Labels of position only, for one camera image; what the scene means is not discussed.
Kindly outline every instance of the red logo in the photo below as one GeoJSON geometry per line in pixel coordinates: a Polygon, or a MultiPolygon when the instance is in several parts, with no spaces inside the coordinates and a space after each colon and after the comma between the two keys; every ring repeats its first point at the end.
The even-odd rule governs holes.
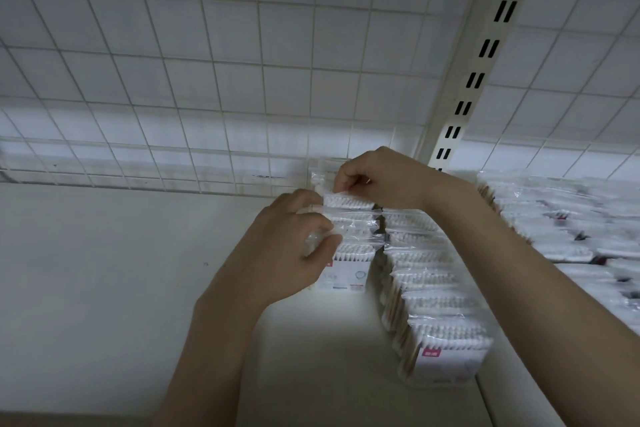
{"type": "Polygon", "coordinates": [[[422,350],[422,356],[428,356],[431,358],[437,358],[440,356],[442,350],[430,350],[429,348],[424,348],[422,350]]]}

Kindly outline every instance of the product label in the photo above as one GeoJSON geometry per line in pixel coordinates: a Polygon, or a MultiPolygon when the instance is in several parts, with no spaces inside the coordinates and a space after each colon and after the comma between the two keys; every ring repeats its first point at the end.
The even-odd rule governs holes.
{"type": "Polygon", "coordinates": [[[363,293],[371,262],[343,262],[334,260],[327,264],[315,289],[363,293]]]}
{"type": "Polygon", "coordinates": [[[412,381],[437,385],[457,385],[471,380],[487,350],[440,350],[420,348],[412,381]]]}

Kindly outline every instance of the stack of cotton swab packages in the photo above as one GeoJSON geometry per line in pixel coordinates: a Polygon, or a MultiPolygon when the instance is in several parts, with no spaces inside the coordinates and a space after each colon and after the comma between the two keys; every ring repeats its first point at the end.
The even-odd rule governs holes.
{"type": "MultiPolygon", "coordinates": [[[[333,223],[332,234],[342,235],[342,242],[320,278],[312,286],[322,291],[363,293],[369,268],[376,251],[384,245],[384,235],[377,234],[381,211],[366,199],[346,192],[334,193],[333,182],[340,166],[338,159],[317,159],[310,166],[311,183],[323,197],[323,206],[305,211],[325,215],[333,223]]],[[[327,234],[312,234],[307,239],[308,253],[316,249],[327,234]]]]}
{"type": "Polygon", "coordinates": [[[477,185],[516,232],[640,334],[636,183],[480,172],[477,185]]]}
{"type": "Polygon", "coordinates": [[[382,324],[398,374],[415,387],[464,385],[493,344],[495,320],[444,232],[420,210],[383,211],[382,324]]]}

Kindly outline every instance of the person's left hand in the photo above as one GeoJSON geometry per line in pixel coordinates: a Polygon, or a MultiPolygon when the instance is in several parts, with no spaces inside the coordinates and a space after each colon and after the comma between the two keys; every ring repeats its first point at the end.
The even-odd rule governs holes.
{"type": "Polygon", "coordinates": [[[302,255],[309,233],[333,228],[320,213],[296,214],[311,204],[322,204],[322,198],[311,190],[298,189],[277,197],[253,221],[205,294],[237,294],[261,312],[313,284],[342,237],[327,237],[311,255],[302,255]]]}

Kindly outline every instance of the hand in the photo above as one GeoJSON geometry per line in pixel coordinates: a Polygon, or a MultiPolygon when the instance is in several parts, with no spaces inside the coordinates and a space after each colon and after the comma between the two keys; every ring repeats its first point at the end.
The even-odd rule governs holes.
{"type": "Polygon", "coordinates": [[[325,238],[311,255],[303,257],[309,233],[333,228],[320,213],[296,214],[311,204],[322,204],[322,197],[311,190],[298,189],[277,197],[253,221],[205,294],[212,290],[213,296],[235,296],[261,313],[269,304],[313,284],[342,237],[325,238]]]}
{"type": "Polygon", "coordinates": [[[333,192],[348,190],[383,207],[430,212],[450,190],[469,187],[466,181],[380,147],[342,164],[333,192]]]}

